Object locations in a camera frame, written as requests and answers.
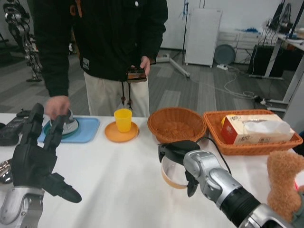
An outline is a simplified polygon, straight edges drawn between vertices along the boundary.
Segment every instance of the beige pants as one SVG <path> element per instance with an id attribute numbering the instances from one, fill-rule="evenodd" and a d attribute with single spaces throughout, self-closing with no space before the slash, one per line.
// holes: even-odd
<path id="1" fill-rule="evenodd" d="M 87 99 L 91 115 L 113 116 L 119 108 L 129 108 L 129 88 L 124 82 L 124 96 L 126 101 L 122 106 L 122 83 L 93 77 L 86 72 L 85 84 Z M 149 89 L 148 82 L 131 84 L 132 112 L 134 117 L 148 117 L 149 113 Z"/>

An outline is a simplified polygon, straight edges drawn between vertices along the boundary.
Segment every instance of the blue tray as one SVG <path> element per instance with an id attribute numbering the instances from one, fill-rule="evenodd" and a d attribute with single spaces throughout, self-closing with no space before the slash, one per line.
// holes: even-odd
<path id="1" fill-rule="evenodd" d="M 91 141 L 99 127 L 99 120 L 92 117 L 75 117 L 79 123 L 78 129 L 69 134 L 62 136 L 62 143 L 86 143 Z M 46 132 L 50 128 L 49 122 L 43 127 L 41 135 L 38 138 L 38 142 L 44 141 Z"/>

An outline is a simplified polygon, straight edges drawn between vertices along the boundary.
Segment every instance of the smartphone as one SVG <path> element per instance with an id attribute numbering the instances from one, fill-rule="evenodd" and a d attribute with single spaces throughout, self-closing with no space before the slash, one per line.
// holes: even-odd
<path id="1" fill-rule="evenodd" d="M 145 82 L 147 76 L 142 68 L 129 68 L 127 72 L 128 83 Z"/>

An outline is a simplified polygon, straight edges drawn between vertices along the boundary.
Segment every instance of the robotic arm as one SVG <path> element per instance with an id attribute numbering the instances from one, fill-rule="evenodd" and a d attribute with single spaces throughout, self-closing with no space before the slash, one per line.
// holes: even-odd
<path id="1" fill-rule="evenodd" d="M 44 191 L 53 196 L 78 203 L 81 196 L 64 182 L 58 173 L 52 173 L 57 161 L 64 117 L 59 116 L 44 140 L 37 145 L 43 122 L 43 106 L 36 104 L 23 126 L 23 136 L 11 161 L 14 187 L 7 192 L 0 210 L 1 228 L 37 228 L 43 210 Z"/>
<path id="2" fill-rule="evenodd" d="M 266 204 L 261 204 L 225 169 L 216 156 L 199 149 L 192 141 L 173 142 L 159 146 L 159 158 L 167 156 L 184 165 L 191 197 L 198 186 L 203 195 L 238 228 L 292 228 Z"/>

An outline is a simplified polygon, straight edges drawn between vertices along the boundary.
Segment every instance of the wicker basket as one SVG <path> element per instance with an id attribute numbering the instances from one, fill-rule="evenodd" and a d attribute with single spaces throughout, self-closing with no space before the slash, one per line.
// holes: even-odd
<path id="1" fill-rule="evenodd" d="M 207 129 L 203 118 L 186 108 L 161 109 L 149 117 L 148 127 L 161 143 L 196 141 Z"/>
<path id="2" fill-rule="evenodd" d="M 295 133 L 292 139 L 288 142 L 275 143 L 259 143 L 255 145 L 229 145 L 225 143 L 221 135 L 222 119 L 229 114 L 235 115 L 259 115 L 259 114 L 274 114 L 267 110 L 242 110 L 242 111 L 219 111 L 206 112 L 204 121 L 207 124 L 214 140 L 216 141 L 220 151 L 225 155 L 267 155 L 271 151 L 289 150 L 303 143 L 302 138 Z"/>

